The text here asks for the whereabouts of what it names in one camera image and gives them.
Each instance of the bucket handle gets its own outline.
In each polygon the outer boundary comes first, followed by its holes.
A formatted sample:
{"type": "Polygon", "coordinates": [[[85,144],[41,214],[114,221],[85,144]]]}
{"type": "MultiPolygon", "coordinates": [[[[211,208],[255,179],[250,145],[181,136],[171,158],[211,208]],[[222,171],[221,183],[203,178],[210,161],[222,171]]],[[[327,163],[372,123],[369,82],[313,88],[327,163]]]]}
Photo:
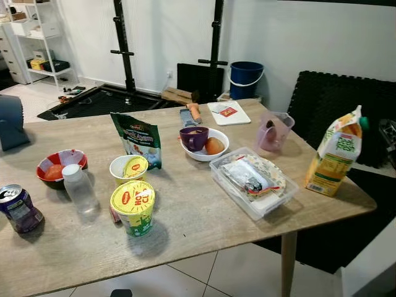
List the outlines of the bucket handle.
{"type": "Polygon", "coordinates": [[[228,80],[229,80],[233,85],[235,85],[235,86],[237,86],[237,87],[250,87],[251,85],[254,85],[256,82],[259,82],[259,80],[261,80],[261,78],[262,78],[263,75],[264,75],[264,68],[263,68],[263,70],[262,70],[262,72],[261,72],[260,77],[259,77],[255,82],[251,82],[250,84],[243,85],[243,84],[237,84],[236,82],[233,82],[233,80],[231,79],[231,67],[229,67],[229,68],[227,69],[227,78],[228,78],[228,80]]]}

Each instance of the purple can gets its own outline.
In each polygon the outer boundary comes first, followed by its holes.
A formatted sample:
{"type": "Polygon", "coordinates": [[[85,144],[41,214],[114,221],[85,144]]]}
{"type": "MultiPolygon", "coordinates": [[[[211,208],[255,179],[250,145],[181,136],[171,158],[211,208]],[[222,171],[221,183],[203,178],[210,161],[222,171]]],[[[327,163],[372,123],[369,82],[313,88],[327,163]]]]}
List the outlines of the purple can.
{"type": "Polygon", "coordinates": [[[5,213],[18,233],[33,230],[44,218],[33,206],[29,193],[18,184],[10,184],[0,189],[0,212],[5,213]]]}

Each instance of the white bottle cap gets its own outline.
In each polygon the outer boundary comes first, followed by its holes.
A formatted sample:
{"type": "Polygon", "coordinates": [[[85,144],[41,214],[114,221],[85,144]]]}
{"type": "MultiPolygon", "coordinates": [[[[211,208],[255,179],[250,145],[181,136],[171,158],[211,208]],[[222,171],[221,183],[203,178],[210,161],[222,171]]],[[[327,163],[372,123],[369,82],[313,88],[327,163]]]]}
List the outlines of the white bottle cap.
{"type": "Polygon", "coordinates": [[[81,167],[78,164],[67,165],[62,170],[65,181],[78,181],[82,177],[81,167]]]}

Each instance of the green snack bag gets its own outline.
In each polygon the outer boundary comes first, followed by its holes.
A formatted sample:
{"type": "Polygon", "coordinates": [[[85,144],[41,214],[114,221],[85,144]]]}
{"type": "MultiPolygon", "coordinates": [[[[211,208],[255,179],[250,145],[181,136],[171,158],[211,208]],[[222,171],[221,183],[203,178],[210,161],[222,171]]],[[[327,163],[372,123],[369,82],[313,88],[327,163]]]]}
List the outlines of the green snack bag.
{"type": "Polygon", "coordinates": [[[161,140],[158,127],[132,116],[110,113],[118,135],[128,155],[142,155],[148,161],[148,170],[161,168],[161,140]]]}

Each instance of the gray fan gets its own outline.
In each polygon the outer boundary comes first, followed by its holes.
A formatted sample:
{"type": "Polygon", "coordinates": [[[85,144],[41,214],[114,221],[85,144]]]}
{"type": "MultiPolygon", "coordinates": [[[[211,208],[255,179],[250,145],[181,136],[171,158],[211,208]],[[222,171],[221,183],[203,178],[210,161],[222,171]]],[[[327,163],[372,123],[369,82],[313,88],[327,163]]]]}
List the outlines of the gray fan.
{"type": "Polygon", "coordinates": [[[0,95],[0,142],[3,151],[30,142],[24,131],[24,110],[19,97],[0,95]]]}

